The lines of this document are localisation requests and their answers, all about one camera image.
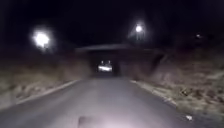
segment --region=dark sky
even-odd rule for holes
[[[28,43],[38,25],[78,46],[125,40],[139,19],[153,38],[222,31],[224,25],[223,0],[11,0],[2,12],[8,44]]]

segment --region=grass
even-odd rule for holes
[[[49,59],[47,62],[35,63],[17,61],[4,62],[1,65],[0,100],[4,100],[6,93],[11,93],[11,99],[22,100],[90,75],[88,63],[81,59],[54,62]]]
[[[224,62],[214,55],[176,54],[160,62],[150,73],[142,62],[127,64],[124,74],[177,108],[224,121]]]

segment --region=car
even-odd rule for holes
[[[100,64],[98,65],[99,72],[112,72],[113,66],[111,60],[101,60]]]

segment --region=road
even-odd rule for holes
[[[78,124],[80,128],[193,127],[173,106],[122,78],[80,81],[0,112],[0,128],[77,128]]]

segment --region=street lamp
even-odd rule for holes
[[[51,35],[46,30],[34,30],[32,40],[36,47],[45,50],[50,47],[52,43]]]
[[[135,28],[135,31],[136,31],[137,33],[142,32],[142,31],[143,31],[142,26],[138,24],[138,25],[136,26],[136,28]]]

